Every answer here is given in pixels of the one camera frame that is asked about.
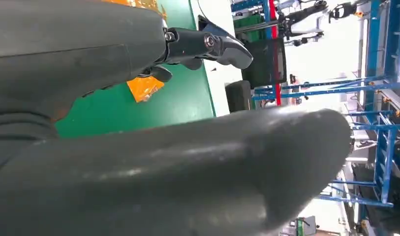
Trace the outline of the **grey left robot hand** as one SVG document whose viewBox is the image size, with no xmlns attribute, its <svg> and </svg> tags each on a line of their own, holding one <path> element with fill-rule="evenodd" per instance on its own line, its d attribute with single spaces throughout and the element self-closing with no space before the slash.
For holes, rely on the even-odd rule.
<svg viewBox="0 0 400 236">
<path fill-rule="evenodd" d="M 145 8 L 0 0 L 0 236 L 277 235 L 349 155 L 340 112 L 270 107 L 58 137 L 77 98 L 204 59 L 252 62 L 227 32 L 168 28 Z"/>
</svg>

